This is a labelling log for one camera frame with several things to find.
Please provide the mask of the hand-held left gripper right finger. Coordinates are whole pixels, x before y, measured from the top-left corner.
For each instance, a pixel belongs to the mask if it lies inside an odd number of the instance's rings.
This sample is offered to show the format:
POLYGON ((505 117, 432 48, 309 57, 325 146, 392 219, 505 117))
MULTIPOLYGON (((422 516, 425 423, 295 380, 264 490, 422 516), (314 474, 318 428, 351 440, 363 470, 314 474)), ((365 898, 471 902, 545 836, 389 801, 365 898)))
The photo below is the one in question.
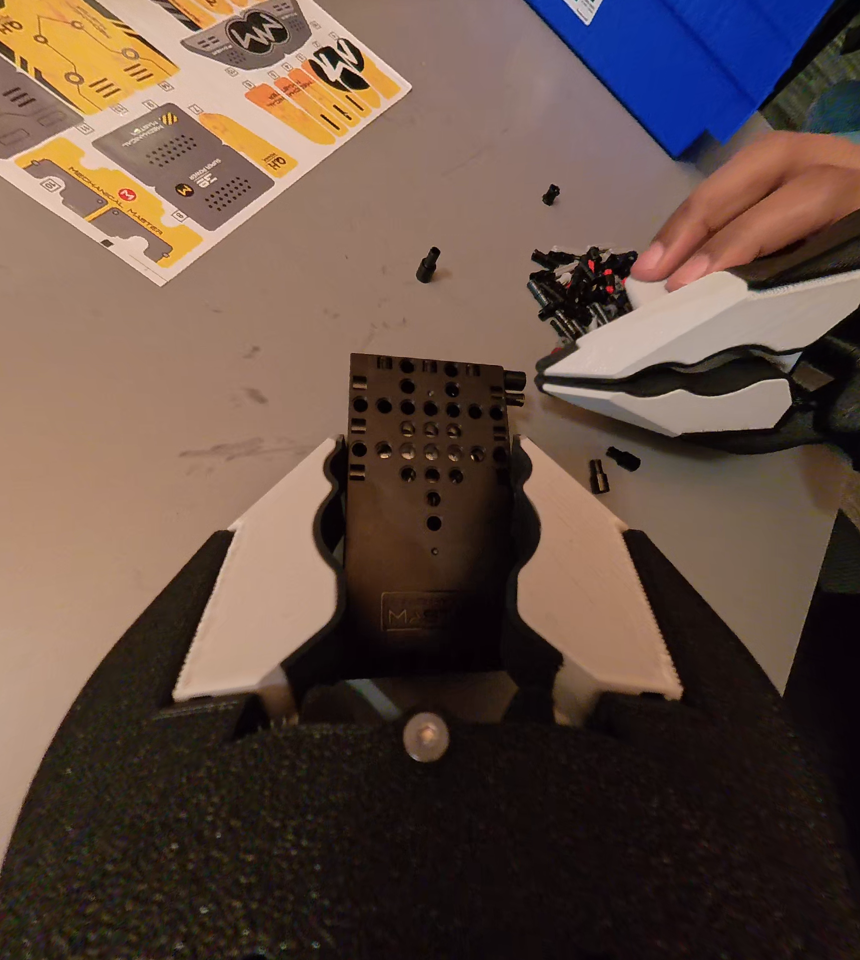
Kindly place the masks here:
POLYGON ((530 438, 517 446, 537 539, 517 574, 516 611, 562 657, 556 720, 583 724, 606 692, 680 700, 684 687, 630 556, 628 526, 530 438))

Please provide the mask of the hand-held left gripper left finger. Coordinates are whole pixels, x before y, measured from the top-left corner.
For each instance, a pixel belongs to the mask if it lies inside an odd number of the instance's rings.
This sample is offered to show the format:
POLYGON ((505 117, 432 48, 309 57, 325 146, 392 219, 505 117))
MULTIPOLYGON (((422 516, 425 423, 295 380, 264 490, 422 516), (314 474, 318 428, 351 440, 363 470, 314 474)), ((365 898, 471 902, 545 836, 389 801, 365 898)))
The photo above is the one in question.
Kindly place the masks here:
POLYGON ((338 612, 339 575, 321 518, 339 491, 327 438, 229 527, 231 540, 184 659, 177 704, 255 694, 271 719, 298 712, 284 661, 338 612))

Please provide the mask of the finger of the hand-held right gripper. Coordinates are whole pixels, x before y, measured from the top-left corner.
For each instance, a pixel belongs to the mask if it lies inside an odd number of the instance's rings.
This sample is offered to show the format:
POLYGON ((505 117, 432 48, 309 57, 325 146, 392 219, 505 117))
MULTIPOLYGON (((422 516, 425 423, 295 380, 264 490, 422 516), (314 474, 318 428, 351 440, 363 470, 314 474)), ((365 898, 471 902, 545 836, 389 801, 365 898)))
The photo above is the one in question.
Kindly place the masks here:
POLYGON ((752 290, 718 271, 663 294, 548 358, 543 377, 622 380, 661 364, 693 366, 738 348, 801 352, 860 306, 860 270, 752 290))
POLYGON ((554 384, 543 390, 584 410, 668 437, 770 429, 792 405, 791 388, 781 378, 715 396, 679 389, 642 398, 619 390, 554 384))

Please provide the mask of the pile of black connector pins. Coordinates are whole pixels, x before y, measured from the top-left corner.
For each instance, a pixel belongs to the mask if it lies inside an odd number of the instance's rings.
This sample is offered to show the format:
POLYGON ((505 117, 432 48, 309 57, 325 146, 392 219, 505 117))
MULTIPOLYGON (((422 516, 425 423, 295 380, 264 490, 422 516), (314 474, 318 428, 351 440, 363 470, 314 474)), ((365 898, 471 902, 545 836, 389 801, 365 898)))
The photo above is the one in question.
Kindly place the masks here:
POLYGON ((566 345, 627 315, 632 311, 627 280, 637 258, 636 250, 599 246, 581 253, 535 249, 531 259, 537 270, 527 288, 538 318, 566 345))

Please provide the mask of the black perforated battery box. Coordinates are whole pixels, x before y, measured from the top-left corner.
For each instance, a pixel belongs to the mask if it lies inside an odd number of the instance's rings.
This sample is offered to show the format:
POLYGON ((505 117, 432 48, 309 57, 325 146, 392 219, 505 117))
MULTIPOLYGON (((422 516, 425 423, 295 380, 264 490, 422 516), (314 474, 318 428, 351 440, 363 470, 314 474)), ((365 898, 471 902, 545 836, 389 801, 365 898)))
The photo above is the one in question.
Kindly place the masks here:
POLYGON ((502 669, 513 561, 506 380, 501 366, 350 355, 346 678, 502 669))

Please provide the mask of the person's right hand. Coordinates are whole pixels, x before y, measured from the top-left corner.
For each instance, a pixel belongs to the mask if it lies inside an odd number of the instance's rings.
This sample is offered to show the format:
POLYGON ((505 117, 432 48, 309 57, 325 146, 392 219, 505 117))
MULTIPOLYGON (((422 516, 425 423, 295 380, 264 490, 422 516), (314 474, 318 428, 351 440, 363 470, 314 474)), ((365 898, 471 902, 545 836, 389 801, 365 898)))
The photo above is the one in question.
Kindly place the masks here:
POLYGON ((631 275, 668 291, 746 265, 860 209, 860 144, 773 132, 702 182, 641 252, 631 275))

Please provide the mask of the blue storage bin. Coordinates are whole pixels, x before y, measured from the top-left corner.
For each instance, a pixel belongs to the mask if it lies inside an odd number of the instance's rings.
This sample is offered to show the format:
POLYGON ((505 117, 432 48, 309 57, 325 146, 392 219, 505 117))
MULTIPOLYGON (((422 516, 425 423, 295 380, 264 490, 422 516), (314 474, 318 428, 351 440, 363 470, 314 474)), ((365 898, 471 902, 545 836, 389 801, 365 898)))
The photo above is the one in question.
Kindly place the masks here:
POLYGON ((830 1, 529 1, 674 159, 757 112, 830 1))

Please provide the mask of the yellow grey sticker sheet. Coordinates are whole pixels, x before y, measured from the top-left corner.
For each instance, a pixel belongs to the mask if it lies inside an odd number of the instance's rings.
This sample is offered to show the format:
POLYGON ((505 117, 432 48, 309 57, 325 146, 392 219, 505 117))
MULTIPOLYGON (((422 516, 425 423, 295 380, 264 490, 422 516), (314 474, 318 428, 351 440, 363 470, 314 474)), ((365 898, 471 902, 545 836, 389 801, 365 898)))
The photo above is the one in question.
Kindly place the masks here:
POLYGON ((0 1, 0 176, 161 287, 411 88, 317 2, 0 1))

